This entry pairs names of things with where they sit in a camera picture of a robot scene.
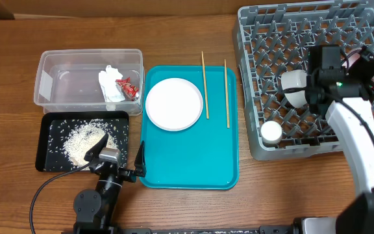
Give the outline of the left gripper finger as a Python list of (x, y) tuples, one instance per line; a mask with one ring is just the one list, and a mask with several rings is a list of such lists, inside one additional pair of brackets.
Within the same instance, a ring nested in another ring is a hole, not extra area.
[(145, 165), (145, 142), (141, 141), (137, 156), (134, 161), (135, 174), (138, 177), (145, 177), (147, 169)]
[(108, 142), (108, 134), (105, 133), (104, 136), (100, 139), (98, 143), (96, 143), (93, 147), (91, 147), (84, 156), (84, 160), (87, 162), (93, 161), (95, 158), (99, 157), (100, 152), (107, 146)]

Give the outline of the white tissue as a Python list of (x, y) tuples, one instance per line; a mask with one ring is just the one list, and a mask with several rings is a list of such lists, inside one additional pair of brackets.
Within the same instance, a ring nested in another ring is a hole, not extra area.
[(123, 75), (117, 68), (107, 65), (105, 70), (99, 72), (98, 77), (99, 85), (106, 102), (121, 102), (125, 100), (125, 95), (116, 82), (123, 78)]

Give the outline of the rice leftovers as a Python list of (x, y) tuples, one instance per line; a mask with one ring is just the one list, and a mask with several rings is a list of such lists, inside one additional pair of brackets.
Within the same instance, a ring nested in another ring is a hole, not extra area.
[(46, 159), (56, 166), (55, 157), (77, 168), (85, 165), (86, 152), (108, 135), (106, 146), (120, 150), (122, 163), (127, 162), (128, 124), (126, 119), (54, 120), (49, 127)]

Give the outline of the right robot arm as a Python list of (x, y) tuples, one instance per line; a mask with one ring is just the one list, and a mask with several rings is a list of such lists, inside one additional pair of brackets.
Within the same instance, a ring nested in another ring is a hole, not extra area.
[(342, 145), (356, 187), (355, 200), (336, 218), (293, 221), (295, 233), (374, 233), (374, 49), (362, 46), (346, 54), (334, 45), (308, 48), (305, 78), (283, 91), (297, 94), (312, 114), (327, 121)]

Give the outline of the wooden chopstick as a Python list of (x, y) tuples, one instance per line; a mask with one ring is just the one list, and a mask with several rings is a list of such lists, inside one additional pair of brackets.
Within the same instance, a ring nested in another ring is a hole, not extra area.
[(227, 129), (230, 129), (229, 86), (228, 86), (228, 79), (227, 79), (226, 59), (224, 59), (224, 80), (225, 80), (225, 107), (226, 107)]
[(209, 120), (208, 94), (207, 94), (207, 82), (206, 82), (206, 67), (205, 67), (205, 59), (204, 59), (203, 51), (201, 52), (201, 63), (202, 63), (202, 71), (203, 71), (203, 86), (204, 86), (204, 93), (205, 93), (206, 118), (207, 118), (207, 120)]

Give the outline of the large pink plate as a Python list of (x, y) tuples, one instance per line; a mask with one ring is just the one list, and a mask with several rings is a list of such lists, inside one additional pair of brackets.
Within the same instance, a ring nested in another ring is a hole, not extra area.
[(166, 131), (191, 127), (203, 111), (203, 97), (192, 82), (169, 78), (155, 84), (146, 97), (145, 109), (150, 121)]

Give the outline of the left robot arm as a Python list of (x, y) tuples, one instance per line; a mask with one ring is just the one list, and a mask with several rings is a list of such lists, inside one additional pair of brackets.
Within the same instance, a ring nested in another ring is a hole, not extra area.
[(119, 233), (112, 217), (122, 185), (146, 176), (144, 142), (140, 144), (133, 170), (121, 164), (120, 150), (108, 148), (107, 142), (108, 135), (104, 135), (85, 153), (84, 160), (99, 179), (94, 189), (82, 190), (74, 199), (74, 233)]

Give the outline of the grey bowl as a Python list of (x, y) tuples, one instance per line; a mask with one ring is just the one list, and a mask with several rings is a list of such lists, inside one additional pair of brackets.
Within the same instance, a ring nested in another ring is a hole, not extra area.
[(305, 88), (307, 74), (304, 70), (293, 70), (284, 72), (281, 76), (281, 87), (284, 90), (285, 98), (291, 106), (301, 108), (307, 104), (305, 91), (287, 93), (287, 89)]

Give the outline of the red snack wrapper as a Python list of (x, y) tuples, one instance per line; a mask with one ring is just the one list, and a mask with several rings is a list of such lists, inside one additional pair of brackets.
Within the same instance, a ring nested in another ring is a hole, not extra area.
[(130, 77), (127, 77), (126, 79), (116, 79), (116, 83), (131, 101), (135, 101), (140, 97), (139, 88), (131, 84)]

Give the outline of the white cup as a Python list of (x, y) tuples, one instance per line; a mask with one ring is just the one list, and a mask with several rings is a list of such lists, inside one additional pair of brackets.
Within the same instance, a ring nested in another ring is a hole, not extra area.
[(282, 140), (282, 127), (275, 121), (267, 121), (260, 127), (262, 142), (268, 145), (277, 145)]

